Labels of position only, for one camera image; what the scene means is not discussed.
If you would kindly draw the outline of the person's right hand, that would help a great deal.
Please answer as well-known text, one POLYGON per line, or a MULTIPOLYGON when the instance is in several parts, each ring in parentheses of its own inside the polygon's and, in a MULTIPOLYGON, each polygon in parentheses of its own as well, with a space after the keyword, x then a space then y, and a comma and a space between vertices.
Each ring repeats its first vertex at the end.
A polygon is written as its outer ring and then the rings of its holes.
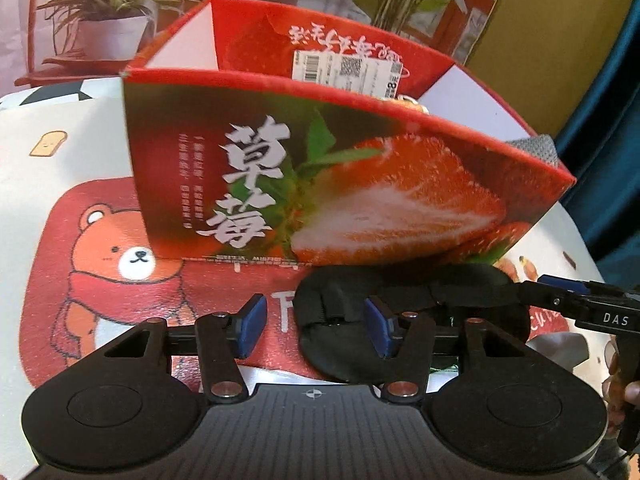
POLYGON ((613 346, 608 346, 604 358, 608 366, 608 378, 602 382, 602 396, 608 406, 608 435, 613 437, 623 425, 625 405, 639 405, 639 383, 623 381, 618 366, 618 354, 613 346))

